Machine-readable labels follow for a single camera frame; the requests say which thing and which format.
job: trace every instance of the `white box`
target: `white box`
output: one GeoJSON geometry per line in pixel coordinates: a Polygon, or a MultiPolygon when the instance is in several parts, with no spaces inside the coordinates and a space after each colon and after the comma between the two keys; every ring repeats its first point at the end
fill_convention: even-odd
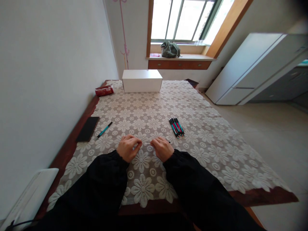
{"type": "Polygon", "coordinates": [[[163,77],[158,70],[124,70],[124,92],[159,92],[163,77]]]}

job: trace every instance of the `black cable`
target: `black cable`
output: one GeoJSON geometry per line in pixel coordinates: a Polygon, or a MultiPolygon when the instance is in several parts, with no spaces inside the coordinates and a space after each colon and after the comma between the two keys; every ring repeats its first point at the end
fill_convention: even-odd
{"type": "Polygon", "coordinates": [[[12,231],[13,228],[16,227],[16,226],[23,225],[23,224],[26,224],[26,223],[29,223],[29,222],[39,221],[39,219],[37,219],[37,220],[35,220],[35,219],[34,219],[34,220],[28,220],[28,221],[24,221],[24,222],[21,222],[21,223],[18,223],[18,224],[13,225],[13,224],[14,224],[14,221],[15,221],[15,220],[13,220],[13,221],[11,222],[11,224],[5,229],[5,231],[12,231]]]}

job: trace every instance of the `red snack package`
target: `red snack package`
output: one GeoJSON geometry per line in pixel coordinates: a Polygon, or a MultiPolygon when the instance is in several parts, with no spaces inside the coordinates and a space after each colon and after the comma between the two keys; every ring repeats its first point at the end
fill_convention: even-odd
{"type": "Polygon", "coordinates": [[[99,87],[95,89],[95,94],[100,97],[100,96],[105,96],[105,95],[110,95],[113,93],[112,85],[107,85],[104,87],[99,87]]]}

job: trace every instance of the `bundle of pens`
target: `bundle of pens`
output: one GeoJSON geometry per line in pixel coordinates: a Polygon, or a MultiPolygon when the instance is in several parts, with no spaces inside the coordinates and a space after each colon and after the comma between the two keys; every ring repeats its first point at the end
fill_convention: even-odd
{"type": "Polygon", "coordinates": [[[176,138],[179,139],[179,136],[185,136],[184,130],[182,129],[179,120],[175,116],[169,118],[169,123],[171,124],[173,133],[176,138]]]}

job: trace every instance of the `black phone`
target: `black phone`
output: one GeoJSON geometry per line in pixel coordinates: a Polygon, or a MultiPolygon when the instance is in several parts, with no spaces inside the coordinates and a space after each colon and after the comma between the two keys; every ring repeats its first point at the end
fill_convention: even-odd
{"type": "Polygon", "coordinates": [[[76,142],[89,142],[94,129],[98,123],[99,117],[89,117],[82,127],[76,142]]]}

